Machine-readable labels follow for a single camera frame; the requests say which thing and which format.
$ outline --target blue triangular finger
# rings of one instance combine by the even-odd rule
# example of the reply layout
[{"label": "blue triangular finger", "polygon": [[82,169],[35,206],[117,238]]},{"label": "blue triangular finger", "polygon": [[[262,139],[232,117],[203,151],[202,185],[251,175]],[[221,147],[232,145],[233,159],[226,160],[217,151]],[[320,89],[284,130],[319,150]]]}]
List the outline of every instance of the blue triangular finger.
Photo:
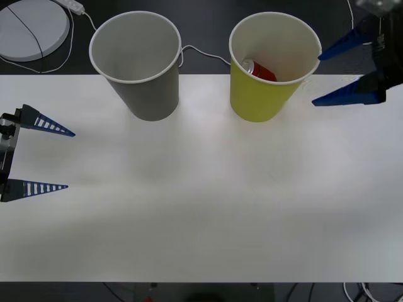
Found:
[{"label": "blue triangular finger", "polygon": [[32,129],[51,132],[61,135],[67,135],[68,137],[76,136],[73,132],[71,132],[66,127],[63,127],[59,123],[56,123],[54,120],[48,118],[47,116],[40,114],[35,121],[35,124],[31,127]]},{"label": "blue triangular finger", "polygon": [[378,94],[376,92],[357,93],[358,81],[335,90],[325,96],[312,101],[315,106],[339,106],[351,104],[378,104]]},{"label": "blue triangular finger", "polygon": [[21,127],[66,135],[68,137],[76,136],[66,127],[56,123],[51,118],[48,118],[35,108],[26,104],[24,104],[21,109]]},{"label": "blue triangular finger", "polygon": [[362,45],[371,39],[371,35],[362,35],[357,32],[356,29],[351,30],[347,35],[342,37],[333,46],[325,50],[318,59],[321,61],[329,60],[340,53],[346,52],[352,48]]},{"label": "blue triangular finger", "polygon": [[67,188],[68,186],[64,184],[48,184],[46,182],[8,179],[5,190],[1,195],[1,201],[13,201],[16,199],[51,193]]}]

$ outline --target white power strip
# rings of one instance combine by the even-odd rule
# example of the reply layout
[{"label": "white power strip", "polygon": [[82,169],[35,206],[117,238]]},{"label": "white power strip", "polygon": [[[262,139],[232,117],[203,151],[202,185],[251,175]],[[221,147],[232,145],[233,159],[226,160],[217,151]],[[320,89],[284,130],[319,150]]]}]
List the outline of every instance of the white power strip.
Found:
[{"label": "white power strip", "polygon": [[75,0],[53,0],[64,8],[70,9],[75,14],[83,14],[84,6]]}]

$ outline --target yellow paper cup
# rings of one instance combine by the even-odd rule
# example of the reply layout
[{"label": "yellow paper cup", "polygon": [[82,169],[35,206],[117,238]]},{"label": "yellow paper cup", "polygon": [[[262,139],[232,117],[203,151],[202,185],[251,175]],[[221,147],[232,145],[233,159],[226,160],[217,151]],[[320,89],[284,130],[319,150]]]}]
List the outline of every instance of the yellow paper cup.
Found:
[{"label": "yellow paper cup", "polygon": [[[232,30],[232,109],[247,121],[274,117],[301,82],[319,66],[321,43],[313,29],[302,20],[283,13],[253,14]],[[242,68],[245,59],[272,71],[278,82],[255,77]]]}]

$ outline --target soda can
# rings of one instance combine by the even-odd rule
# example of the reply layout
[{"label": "soda can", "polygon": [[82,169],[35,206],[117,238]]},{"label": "soda can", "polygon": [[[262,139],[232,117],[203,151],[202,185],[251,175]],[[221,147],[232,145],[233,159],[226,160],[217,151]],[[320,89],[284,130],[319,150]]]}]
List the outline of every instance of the soda can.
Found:
[{"label": "soda can", "polygon": [[274,73],[272,73],[267,68],[264,68],[262,65],[256,63],[252,59],[243,60],[241,66],[248,73],[252,74],[255,77],[258,77],[260,79],[267,80],[267,81],[277,82],[277,78]]}]

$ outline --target round white object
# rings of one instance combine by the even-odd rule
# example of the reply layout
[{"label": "round white object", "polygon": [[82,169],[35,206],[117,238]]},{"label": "round white object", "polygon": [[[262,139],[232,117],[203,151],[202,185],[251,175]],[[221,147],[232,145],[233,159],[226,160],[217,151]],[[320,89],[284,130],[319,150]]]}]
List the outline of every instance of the round white object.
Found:
[{"label": "round white object", "polygon": [[[43,56],[54,52],[67,38],[70,21],[53,1],[22,0],[9,7],[36,36]],[[42,57],[35,38],[8,8],[0,11],[0,56],[17,62]]]}]

